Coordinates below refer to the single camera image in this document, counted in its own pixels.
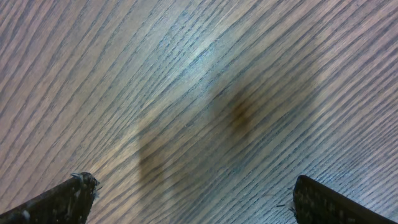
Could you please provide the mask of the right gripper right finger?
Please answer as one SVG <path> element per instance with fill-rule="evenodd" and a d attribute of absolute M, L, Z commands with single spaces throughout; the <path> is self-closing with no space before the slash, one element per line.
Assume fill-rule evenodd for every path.
<path fill-rule="evenodd" d="M 395 224 L 306 175 L 296 180 L 293 204 L 299 224 Z"/>

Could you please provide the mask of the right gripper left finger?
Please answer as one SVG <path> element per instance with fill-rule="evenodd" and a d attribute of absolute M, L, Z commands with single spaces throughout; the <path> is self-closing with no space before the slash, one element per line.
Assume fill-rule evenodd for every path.
<path fill-rule="evenodd" d="M 1 224 L 85 224 L 100 182 L 89 172 L 72 177 L 1 214 Z"/>

